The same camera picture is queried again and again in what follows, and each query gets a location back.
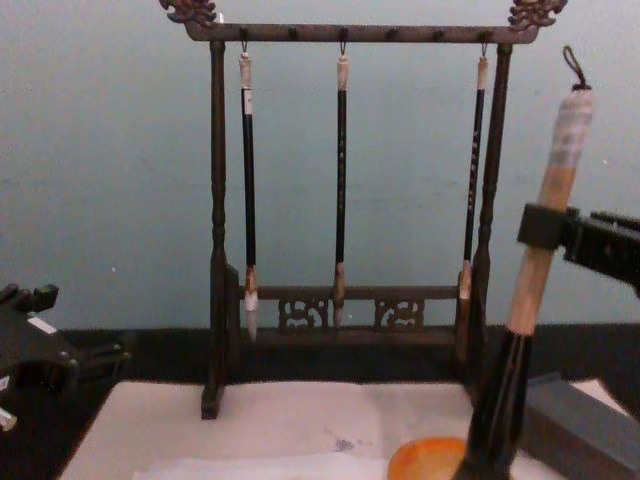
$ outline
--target black table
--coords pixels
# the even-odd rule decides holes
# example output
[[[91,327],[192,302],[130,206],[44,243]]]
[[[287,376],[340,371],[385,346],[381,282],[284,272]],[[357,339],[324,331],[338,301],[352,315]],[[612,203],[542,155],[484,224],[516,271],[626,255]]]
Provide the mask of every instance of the black table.
[[[502,330],[489,328],[491,361]],[[121,331],[65,332],[77,346],[115,340]],[[163,383],[203,383],[206,330],[135,332],[137,346],[127,378]],[[450,351],[437,347],[247,348],[238,381],[332,380],[346,382],[447,381],[455,378]],[[559,371],[567,380],[601,378],[609,393],[640,419],[640,325],[542,326],[530,376]],[[0,479],[50,479],[90,428],[112,388],[101,383],[74,396],[22,391],[3,401],[18,426],[0,435]]]

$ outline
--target carved wooden panel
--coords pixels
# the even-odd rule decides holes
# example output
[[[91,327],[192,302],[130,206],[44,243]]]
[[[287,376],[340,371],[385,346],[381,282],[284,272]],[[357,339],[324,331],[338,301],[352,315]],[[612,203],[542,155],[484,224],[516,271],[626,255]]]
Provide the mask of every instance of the carved wooden panel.
[[[421,329],[424,327],[424,299],[375,299],[376,329]]]
[[[329,328],[329,298],[288,298],[278,301],[280,330]]]

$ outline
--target carved dragon finial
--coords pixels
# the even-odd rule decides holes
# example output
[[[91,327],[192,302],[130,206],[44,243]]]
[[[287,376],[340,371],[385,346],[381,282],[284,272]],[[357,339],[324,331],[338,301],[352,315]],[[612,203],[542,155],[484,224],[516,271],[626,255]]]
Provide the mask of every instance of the carved dragon finial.
[[[530,26],[548,27],[556,22],[551,12],[559,14],[568,0],[513,0],[509,23],[513,30],[525,30]]]
[[[167,17],[175,23],[196,23],[210,28],[216,18],[216,4],[211,0],[160,0],[160,5],[165,10],[173,7],[173,12],[167,13]]]

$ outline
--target black clamp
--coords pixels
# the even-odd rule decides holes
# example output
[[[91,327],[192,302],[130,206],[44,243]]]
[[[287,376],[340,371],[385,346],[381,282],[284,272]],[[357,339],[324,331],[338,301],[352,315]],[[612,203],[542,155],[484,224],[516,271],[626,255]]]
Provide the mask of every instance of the black clamp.
[[[602,273],[636,289],[640,297],[640,220],[609,213],[580,217],[568,208],[558,212],[540,205],[524,208],[518,241],[554,251],[566,248],[564,260]]]
[[[522,214],[518,241],[545,250],[566,246],[570,222],[579,214],[580,211],[574,208],[565,213],[528,203]]]
[[[78,349],[53,327],[34,321],[31,313],[53,308],[57,296],[55,285],[33,292],[16,284],[0,289],[0,379],[5,382],[0,397],[24,387],[64,392],[125,375],[135,341],[131,335],[98,348]]]

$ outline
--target brush handle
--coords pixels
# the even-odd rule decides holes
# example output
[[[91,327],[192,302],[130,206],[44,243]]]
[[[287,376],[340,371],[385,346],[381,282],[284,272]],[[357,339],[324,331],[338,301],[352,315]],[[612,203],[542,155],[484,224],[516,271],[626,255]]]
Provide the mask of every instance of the brush handle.
[[[591,90],[576,90],[562,102],[549,163],[538,195],[539,205],[559,212],[566,211],[592,116]],[[507,329],[516,335],[533,335],[553,253],[527,247],[507,322]]]

